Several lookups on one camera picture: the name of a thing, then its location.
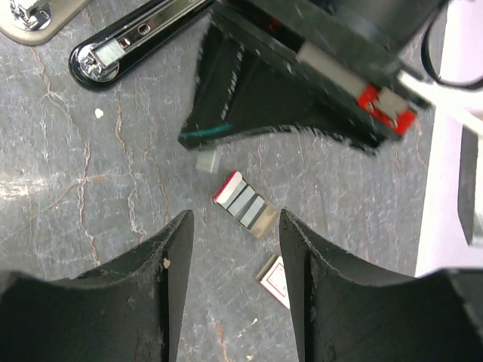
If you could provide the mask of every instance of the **cracked stone surface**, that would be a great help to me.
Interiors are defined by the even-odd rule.
[[[278,250],[277,231],[252,238],[212,204],[212,195],[240,170],[321,235],[412,274],[432,113],[377,158],[311,134],[272,134],[222,147],[220,172],[198,173],[177,135],[189,113],[206,20],[113,89],[91,93],[69,75],[73,47],[141,3],[92,1],[35,48],[0,36],[0,268],[49,280],[75,277],[193,209],[178,361],[293,362],[289,311],[254,280]],[[435,58],[443,28],[441,22],[434,31]],[[403,57],[420,68],[418,44]]]

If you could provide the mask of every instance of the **black plastic claw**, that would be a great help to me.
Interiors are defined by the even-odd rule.
[[[192,242],[189,210],[76,279],[0,273],[0,360],[174,362]]]
[[[280,243],[300,362],[483,360],[482,271],[387,271],[286,210]]]

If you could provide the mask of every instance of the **silver metal piece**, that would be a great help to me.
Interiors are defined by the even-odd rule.
[[[10,0],[14,25],[26,31],[43,30],[51,23],[51,7],[47,0]]]
[[[322,49],[308,41],[302,44],[296,59],[299,63],[311,66],[355,98],[358,98],[368,86],[368,82],[362,77],[351,72]]]
[[[401,113],[408,109],[409,105],[407,100],[384,87],[377,94],[374,106],[390,118],[397,119]]]
[[[389,120],[389,124],[391,125],[392,128],[397,128],[398,127],[398,120],[395,118],[391,118]]]
[[[82,54],[84,60],[88,60],[88,65],[82,70],[83,73],[95,81],[112,79],[115,76],[113,73],[114,69],[118,69],[118,62],[122,57],[144,44],[190,11],[203,5],[206,1],[172,0],[163,2],[112,34],[104,42],[89,45],[89,54]]]
[[[228,212],[231,213],[234,217],[237,217],[238,214],[247,206],[248,202],[251,200],[252,197],[255,195],[255,190],[253,190],[250,186],[247,186],[245,190],[241,192],[241,194],[233,201],[233,204],[228,207]]]
[[[257,218],[263,206],[265,206],[265,200],[258,195],[253,204],[248,208],[247,212],[241,218],[241,224],[245,228],[248,228],[250,224]]]
[[[119,63],[114,63],[106,69],[102,68],[92,55],[91,50],[95,47],[95,44],[90,44],[79,51],[77,61],[81,71],[93,81],[110,81],[114,79],[119,72]]]

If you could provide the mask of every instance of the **gray rectangle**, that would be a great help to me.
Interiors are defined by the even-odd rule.
[[[228,212],[234,217],[243,210],[243,207],[250,201],[252,196],[255,195],[255,190],[248,186],[243,192],[233,201],[233,204],[228,208]]]
[[[258,212],[262,209],[263,205],[265,204],[265,200],[261,196],[257,196],[253,204],[247,210],[245,215],[241,218],[241,224],[247,228],[253,219],[257,216]]]

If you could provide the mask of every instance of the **white debris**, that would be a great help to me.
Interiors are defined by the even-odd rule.
[[[102,109],[96,108],[96,110],[94,111],[94,114],[96,115],[96,118],[99,119],[104,115],[104,111]]]

